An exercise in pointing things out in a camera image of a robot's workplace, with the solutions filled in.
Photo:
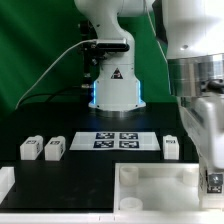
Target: black cable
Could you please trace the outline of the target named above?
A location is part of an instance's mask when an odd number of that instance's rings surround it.
[[[39,93],[39,94],[33,94],[33,95],[30,95],[30,96],[27,96],[26,98],[21,100],[18,107],[20,107],[25,101],[27,101],[31,98],[34,98],[34,97],[38,97],[38,96],[50,96],[49,98],[52,98],[52,99],[55,98],[56,96],[68,96],[68,94],[61,94],[61,93],[65,92],[65,91],[68,91],[70,89],[73,89],[73,88],[74,88],[74,86],[70,86],[70,87],[66,87],[64,89],[61,89],[61,90],[57,91],[56,93]]]
[[[61,90],[57,91],[56,93],[51,94],[51,96],[45,102],[46,103],[49,103],[52,99],[54,99],[60,93],[63,93],[63,92],[66,92],[66,91],[72,90],[72,89],[80,89],[81,90],[81,87],[80,86],[70,86],[70,87],[66,87],[64,89],[61,89]]]
[[[20,107],[25,101],[27,101],[30,98],[37,97],[37,96],[51,96],[51,95],[52,95],[51,93],[39,93],[39,94],[27,96],[23,100],[20,101],[18,107]]]

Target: white cube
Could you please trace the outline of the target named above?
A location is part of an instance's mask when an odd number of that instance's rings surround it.
[[[43,150],[43,137],[29,137],[20,146],[21,160],[35,160]]]
[[[0,170],[0,204],[15,183],[14,167],[2,167]]]
[[[45,160],[60,161],[64,152],[65,138],[63,136],[51,138],[51,140],[45,146]]]
[[[167,135],[163,137],[164,159],[179,159],[179,143],[177,137]]]

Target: black label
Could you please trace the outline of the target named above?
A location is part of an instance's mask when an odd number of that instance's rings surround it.
[[[95,149],[106,149],[106,148],[113,148],[114,147],[114,141],[96,141],[94,143]]]
[[[200,187],[203,190],[203,183],[204,183],[204,181],[203,181],[203,176],[202,176],[201,173],[200,173],[200,180],[199,180],[199,182],[200,182]]]
[[[114,139],[114,133],[97,133],[96,139]]]
[[[60,141],[52,141],[51,143],[50,143],[50,145],[59,145],[60,144]]]
[[[137,133],[120,133],[120,139],[138,139]]]
[[[139,149],[138,141],[120,141],[119,147],[123,149]]]
[[[61,144],[61,154],[63,153],[63,144]]]
[[[120,70],[117,68],[112,75],[111,79],[123,79]]]
[[[37,141],[35,141],[35,140],[29,140],[29,141],[26,142],[26,144],[33,145],[33,144],[35,144],[36,142],[37,142]]]
[[[208,194],[221,194],[222,193],[222,186],[211,187],[211,186],[207,185],[207,193]]]
[[[168,144],[175,144],[176,141],[175,140],[166,140],[166,143],[168,143]]]

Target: green backdrop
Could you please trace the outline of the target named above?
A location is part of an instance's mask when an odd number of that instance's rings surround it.
[[[81,40],[77,24],[83,19],[73,0],[0,1],[0,120],[63,51]],[[147,17],[119,21],[136,39],[136,76],[143,82],[144,100],[175,101]],[[79,85],[82,75],[82,56],[74,51],[31,94]]]

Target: small white box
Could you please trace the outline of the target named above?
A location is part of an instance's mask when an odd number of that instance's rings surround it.
[[[164,159],[179,159],[179,143],[177,137],[167,135],[163,137]]]
[[[43,137],[29,137],[20,146],[21,160],[35,160],[43,150]]]
[[[65,152],[65,138],[63,136],[51,138],[51,140],[45,146],[45,160],[60,161],[64,152]]]

